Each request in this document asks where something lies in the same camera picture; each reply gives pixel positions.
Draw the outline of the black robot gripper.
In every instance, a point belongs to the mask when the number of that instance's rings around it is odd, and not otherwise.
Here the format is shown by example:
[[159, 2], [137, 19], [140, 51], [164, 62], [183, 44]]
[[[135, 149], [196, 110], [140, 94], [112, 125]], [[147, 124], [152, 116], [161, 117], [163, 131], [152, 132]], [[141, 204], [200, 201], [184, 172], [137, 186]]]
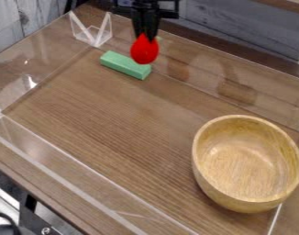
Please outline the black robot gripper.
[[160, 18], [179, 18], [180, 0], [112, 0], [112, 12], [132, 19], [135, 36], [141, 33], [149, 41], [157, 35]]

